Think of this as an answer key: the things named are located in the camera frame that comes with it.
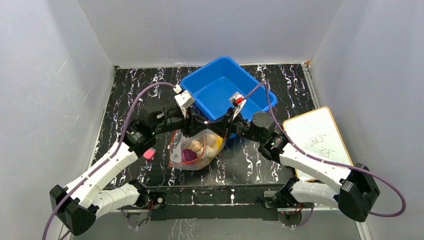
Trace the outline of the yellow mango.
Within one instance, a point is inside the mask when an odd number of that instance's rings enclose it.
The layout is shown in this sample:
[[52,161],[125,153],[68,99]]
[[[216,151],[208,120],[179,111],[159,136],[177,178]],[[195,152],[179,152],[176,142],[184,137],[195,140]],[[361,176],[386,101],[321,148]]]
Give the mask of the yellow mango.
[[216,141],[215,141],[215,145],[218,149],[220,149],[222,147],[222,145],[225,144],[224,143],[224,139],[222,137],[220,137],[219,135],[216,136]]

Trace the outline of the white mushroom piece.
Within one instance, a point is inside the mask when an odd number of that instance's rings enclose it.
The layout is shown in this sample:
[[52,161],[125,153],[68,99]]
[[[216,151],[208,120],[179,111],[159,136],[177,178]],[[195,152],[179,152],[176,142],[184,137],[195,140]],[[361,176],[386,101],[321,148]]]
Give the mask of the white mushroom piece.
[[206,140],[206,144],[213,148],[218,140],[218,135],[216,135],[215,133],[206,133],[205,134],[205,140]]

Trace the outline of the clear zip top bag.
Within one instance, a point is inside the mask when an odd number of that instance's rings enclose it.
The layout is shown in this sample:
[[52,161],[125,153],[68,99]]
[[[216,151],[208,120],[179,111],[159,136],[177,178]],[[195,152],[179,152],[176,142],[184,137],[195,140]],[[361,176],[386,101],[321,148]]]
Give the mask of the clear zip top bag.
[[201,170],[222,151],[225,143],[224,138],[209,129],[191,137],[175,130],[168,145],[168,167],[187,171]]

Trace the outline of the purple onion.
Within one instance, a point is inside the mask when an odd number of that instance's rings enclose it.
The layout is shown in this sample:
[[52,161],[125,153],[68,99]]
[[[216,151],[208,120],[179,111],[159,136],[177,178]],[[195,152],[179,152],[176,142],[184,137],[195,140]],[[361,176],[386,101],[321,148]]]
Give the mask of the purple onion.
[[197,159],[197,153],[194,152],[191,149],[188,149],[188,148],[183,149],[181,151],[181,154],[182,154],[182,156],[181,156],[181,162],[182,163],[192,162],[192,161]]

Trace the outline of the blue plastic bin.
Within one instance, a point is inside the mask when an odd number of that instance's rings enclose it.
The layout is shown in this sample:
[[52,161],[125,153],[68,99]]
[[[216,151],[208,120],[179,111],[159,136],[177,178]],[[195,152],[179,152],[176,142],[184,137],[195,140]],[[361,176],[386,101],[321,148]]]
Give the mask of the blue plastic bin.
[[235,92],[246,98],[240,113],[249,121],[255,112],[269,113],[278,101],[267,83],[258,81],[228,56],[218,57],[185,76],[181,86],[194,97],[195,105],[208,122],[222,117],[227,111],[233,112],[234,106],[229,98]]

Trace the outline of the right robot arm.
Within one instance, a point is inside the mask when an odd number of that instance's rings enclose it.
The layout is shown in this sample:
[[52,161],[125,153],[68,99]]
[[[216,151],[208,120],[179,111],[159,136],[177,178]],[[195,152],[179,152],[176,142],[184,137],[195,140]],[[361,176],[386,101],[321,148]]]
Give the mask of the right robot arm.
[[286,206],[316,203],[364,222],[380,190],[368,167],[352,165],[330,109],[320,107],[286,120],[283,126],[281,131],[265,111],[256,112],[251,120],[223,116],[207,124],[222,137],[235,134],[259,143],[258,151],[267,160],[315,179],[313,183],[291,178],[278,194]]

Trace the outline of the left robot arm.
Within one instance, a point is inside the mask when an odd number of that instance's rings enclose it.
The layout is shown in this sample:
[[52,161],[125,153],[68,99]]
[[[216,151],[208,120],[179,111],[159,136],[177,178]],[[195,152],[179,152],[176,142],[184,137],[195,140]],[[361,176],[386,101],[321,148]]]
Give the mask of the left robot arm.
[[85,233],[101,216],[125,206],[152,207],[155,201],[138,180],[104,191],[104,187],[123,169],[138,160],[156,143],[156,136],[180,130],[193,136],[204,129],[204,118],[190,110],[193,97],[175,97],[172,108],[159,103],[146,103],[145,119],[131,120],[137,106],[134,102],[127,114],[121,135],[109,151],[86,172],[65,187],[54,186],[50,192],[56,216],[74,236]]

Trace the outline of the pink eraser block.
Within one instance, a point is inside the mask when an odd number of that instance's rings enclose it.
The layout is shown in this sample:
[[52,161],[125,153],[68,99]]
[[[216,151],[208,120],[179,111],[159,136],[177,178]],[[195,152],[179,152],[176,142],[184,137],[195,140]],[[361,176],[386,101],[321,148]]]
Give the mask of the pink eraser block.
[[156,154],[156,150],[154,148],[149,148],[143,153],[143,158],[146,160],[152,160]]

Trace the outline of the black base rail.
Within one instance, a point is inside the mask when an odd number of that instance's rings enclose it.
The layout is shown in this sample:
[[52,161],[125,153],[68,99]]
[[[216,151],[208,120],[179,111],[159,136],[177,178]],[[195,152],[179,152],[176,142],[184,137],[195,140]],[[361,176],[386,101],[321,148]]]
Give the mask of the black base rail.
[[147,213],[152,221],[178,219],[261,219],[298,224],[311,203],[282,203],[281,184],[150,186],[150,203],[129,205],[129,214]]

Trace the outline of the white board wooden frame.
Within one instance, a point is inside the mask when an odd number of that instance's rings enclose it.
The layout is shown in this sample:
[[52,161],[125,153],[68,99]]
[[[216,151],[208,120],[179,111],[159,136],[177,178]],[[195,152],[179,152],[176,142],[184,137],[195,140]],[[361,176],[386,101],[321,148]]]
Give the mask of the white board wooden frame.
[[330,108],[323,106],[282,124],[291,140],[317,158],[353,165]]

